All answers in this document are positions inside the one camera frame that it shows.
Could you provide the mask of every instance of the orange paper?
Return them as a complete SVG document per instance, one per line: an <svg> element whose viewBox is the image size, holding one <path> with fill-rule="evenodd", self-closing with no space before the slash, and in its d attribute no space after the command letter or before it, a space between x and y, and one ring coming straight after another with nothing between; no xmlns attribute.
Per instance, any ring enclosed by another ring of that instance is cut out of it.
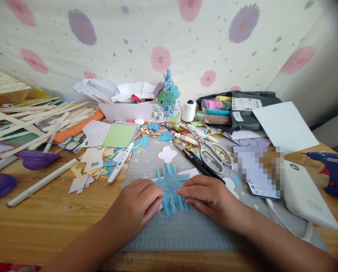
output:
<svg viewBox="0 0 338 272"><path fill-rule="evenodd" d="M102 110L98 110L95 112L94 116L91 118L88 118L87 120L84 120L83 122L80 122L79 124L75 125L74 127L71 127L65 131L59 131L57 132L56 136L54 137L54 140L58 143L62 143L63 140L69 136L77 136L82 132L82 129L92 120L99 121L102 118L104 118L105 115L103 114Z"/></svg>

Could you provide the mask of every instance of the gray cutting mat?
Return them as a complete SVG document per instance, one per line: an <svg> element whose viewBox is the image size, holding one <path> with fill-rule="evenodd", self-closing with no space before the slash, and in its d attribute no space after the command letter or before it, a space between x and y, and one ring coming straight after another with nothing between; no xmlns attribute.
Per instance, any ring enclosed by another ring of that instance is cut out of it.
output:
<svg viewBox="0 0 338 272"><path fill-rule="evenodd" d="M219 141L229 151L233 151L232 146L237 146L225 138L220 138ZM145 149L133 153L122 187L137 178L156 178L156 170L166 166L157 154L165 145L172 144L151 139ZM178 152L171 165L175 165L178 172L194 167L181 152ZM221 174L221 177L225 176L238 177L238 174L226 167L225 173ZM250 195L249 191L243 187L243 183L235 184L235 191L243 203L252 208L256 205L259 212L279 224L263 199ZM289 212L283 201L273 201L273 203L292 232L297 236L303 236L306 221ZM327 251L326 245L316 233L312 235L311 244ZM170 218L166 216L164 209L160 210L143 232L123 251L221 251L240 250L246 247L248 247L247 242L239 235L218 227L189 205L189 211L178 209L177 213Z"/></svg>

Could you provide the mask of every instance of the hand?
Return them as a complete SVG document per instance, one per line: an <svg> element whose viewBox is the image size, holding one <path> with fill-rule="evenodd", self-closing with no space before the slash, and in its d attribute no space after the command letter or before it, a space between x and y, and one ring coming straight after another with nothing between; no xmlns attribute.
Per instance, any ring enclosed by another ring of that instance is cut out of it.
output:
<svg viewBox="0 0 338 272"><path fill-rule="evenodd" d="M251 225L251 209L216 178L196 175L185 182L177 193L185 196L184 202L230 230L243 233Z"/></svg>
<svg viewBox="0 0 338 272"><path fill-rule="evenodd" d="M113 237L114 251L133 241L156 215L164 200L162 189L149 179L127 185L101 219L105 233Z"/></svg>

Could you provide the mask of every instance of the white cable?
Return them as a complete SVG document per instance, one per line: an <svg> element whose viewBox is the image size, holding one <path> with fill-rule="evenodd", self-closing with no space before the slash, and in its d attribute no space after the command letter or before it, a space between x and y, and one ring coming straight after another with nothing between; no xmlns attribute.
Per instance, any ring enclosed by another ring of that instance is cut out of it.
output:
<svg viewBox="0 0 338 272"><path fill-rule="evenodd" d="M266 198L266 203L267 205L271 208L272 212L275 214L275 216L281 221L282 226L287 229L289 232L291 232L293 235L295 235L296 237L298 237L296 234L294 234L285 224L285 222L282 220L282 218L280 217L280 215L278 214L278 212L276 211L272 200L270 200L269 198ZM313 223L306 220L307 221L307 225L306 225L306 233L303 237L299 237L300 239L306 241L306 242L310 242L311 240L311 236L312 236L312 231L313 231Z"/></svg>

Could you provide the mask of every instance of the blue glue gun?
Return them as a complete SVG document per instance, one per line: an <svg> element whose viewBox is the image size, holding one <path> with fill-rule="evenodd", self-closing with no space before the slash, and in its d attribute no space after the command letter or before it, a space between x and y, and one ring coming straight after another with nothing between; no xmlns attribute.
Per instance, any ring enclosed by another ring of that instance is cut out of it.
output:
<svg viewBox="0 0 338 272"><path fill-rule="evenodd" d="M324 189L328 194L338 196L338 154L326 152L307 152L304 154L315 161L321 161L325 165L330 178L329 184Z"/></svg>

